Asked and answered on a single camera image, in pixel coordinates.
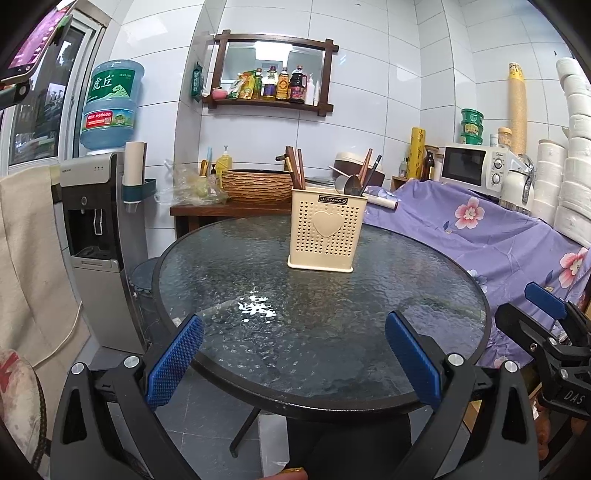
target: utensil holder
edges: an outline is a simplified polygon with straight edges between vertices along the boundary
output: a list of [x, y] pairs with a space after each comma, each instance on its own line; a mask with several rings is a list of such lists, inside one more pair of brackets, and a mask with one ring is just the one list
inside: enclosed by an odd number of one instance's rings
[[287, 265], [305, 270], [353, 271], [367, 199], [322, 189], [293, 189]]

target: green container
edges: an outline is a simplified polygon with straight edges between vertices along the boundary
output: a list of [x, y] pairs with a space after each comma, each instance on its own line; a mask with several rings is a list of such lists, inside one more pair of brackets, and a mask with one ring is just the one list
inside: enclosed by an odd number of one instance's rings
[[478, 135], [472, 134], [462, 134], [460, 135], [461, 142], [467, 145], [482, 145], [482, 137]]
[[484, 115], [482, 115], [478, 110], [472, 110], [470, 108], [464, 108], [462, 110], [462, 123], [466, 122], [469, 124], [475, 124], [482, 126], [482, 121], [484, 120]]
[[477, 137], [482, 138], [482, 132], [484, 131], [484, 127], [482, 124], [475, 124], [472, 122], [462, 122], [462, 133], [463, 134], [470, 134], [476, 135]]

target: textured glass tabletop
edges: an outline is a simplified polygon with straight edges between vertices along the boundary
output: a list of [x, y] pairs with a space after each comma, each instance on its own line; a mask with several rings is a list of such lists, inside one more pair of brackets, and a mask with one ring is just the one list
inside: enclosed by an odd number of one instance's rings
[[483, 341], [482, 290], [443, 254], [364, 225], [353, 273], [287, 266], [290, 218], [209, 225], [179, 240], [158, 274], [171, 319], [197, 313], [201, 352], [234, 374], [306, 400], [366, 401], [412, 392], [384, 336], [399, 309], [445, 352]]

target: paper bowl stack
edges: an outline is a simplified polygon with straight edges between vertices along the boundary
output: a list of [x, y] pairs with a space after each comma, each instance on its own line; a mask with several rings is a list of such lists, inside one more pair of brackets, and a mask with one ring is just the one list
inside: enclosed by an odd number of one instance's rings
[[591, 84], [574, 59], [560, 59], [556, 69], [569, 107], [570, 139], [554, 229], [590, 248]]
[[566, 157], [567, 151], [562, 145], [550, 140], [538, 143], [531, 216], [542, 219], [550, 226], [554, 226]]

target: metal screw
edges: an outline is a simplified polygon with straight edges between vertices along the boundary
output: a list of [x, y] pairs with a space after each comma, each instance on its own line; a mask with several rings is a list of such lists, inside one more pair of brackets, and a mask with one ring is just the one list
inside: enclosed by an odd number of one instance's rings
[[84, 364], [74, 364], [72, 365], [72, 373], [74, 375], [81, 374], [84, 371]]
[[450, 356], [448, 356], [447, 361], [456, 367], [459, 367], [460, 365], [464, 364], [463, 357], [461, 355], [458, 355], [457, 353], [452, 353]]
[[132, 355], [127, 357], [123, 363], [127, 368], [134, 368], [138, 366], [139, 358], [137, 358], [135, 355]]
[[508, 362], [505, 362], [505, 369], [514, 374], [519, 370], [519, 367], [515, 362], [509, 360]]

